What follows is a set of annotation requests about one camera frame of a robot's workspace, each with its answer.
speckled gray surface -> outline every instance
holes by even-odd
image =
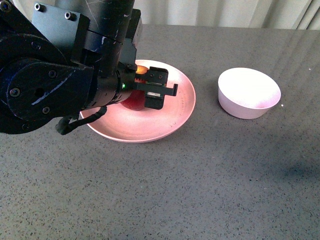
[[[60,136],[57,120],[0,134],[0,239],[320,239],[319,53],[318,31],[144,26],[138,58],[191,79],[190,119],[145,144]],[[280,103],[225,113],[217,82],[234,67],[271,76]]]

pink plate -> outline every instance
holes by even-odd
[[[108,106],[104,116],[88,124],[98,134],[123,143],[147,143],[164,138],[180,128],[191,116],[196,104],[196,92],[189,78],[168,64],[152,60],[136,60],[137,65],[167,69],[167,87],[178,84],[176,96],[165,96],[161,110],[144,108],[130,110],[121,104]],[[99,108],[81,112],[86,118]]]

screw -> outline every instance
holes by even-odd
[[[46,10],[46,7],[44,5],[41,5],[39,3],[36,3],[34,5],[34,9],[38,12],[44,12]]]
[[[19,88],[16,88],[16,87],[15,87],[15,88],[12,88],[12,89],[10,90],[10,96],[13,97],[13,98],[19,97],[20,94],[21,94],[21,91],[20,91]]]
[[[37,41],[33,41],[31,43],[31,47],[34,49],[34,50],[40,50],[41,49],[41,45],[37,42]]]
[[[22,130],[23,131],[27,131],[30,128],[30,124],[29,123],[25,123],[22,125]]]
[[[8,1],[0,1],[0,10],[2,12],[9,13],[11,9],[11,4]]]
[[[74,13],[69,12],[69,11],[65,12],[64,17],[65,17],[65,19],[70,20],[70,21],[74,21],[77,19],[77,15],[75,15]]]
[[[57,77],[57,72],[55,70],[51,70],[49,72],[49,78],[55,79]]]
[[[42,113],[43,113],[44,115],[47,115],[48,113],[50,113],[50,107],[48,107],[48,106],[44,107],[44,108],[42,109]]]

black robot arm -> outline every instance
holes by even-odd
[[[165,69],[150,68],[147,84],[135,83],[141,12],[134,0],[36,2],[32,23],[7,0],[0,0],[0,132],[22,134],[53,118],[66,134],[94,121],[106,106],[146,92],[145,106],[161,109],[167,88]],[[80,111],[101,107],[70,125]]]

apple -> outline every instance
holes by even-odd
[[[145,66],[137,66],[137,74],[145,74],[149,69]],[[136,83],[143,83],[145,84],[146,81],[141,79],[134,79]],[[127,109],[134,110],[134,111],[140,111],[145,108],[145,91],[142,90],[133,90],[131,95],[124,101],[121,102],[121,104],[126,107]]]

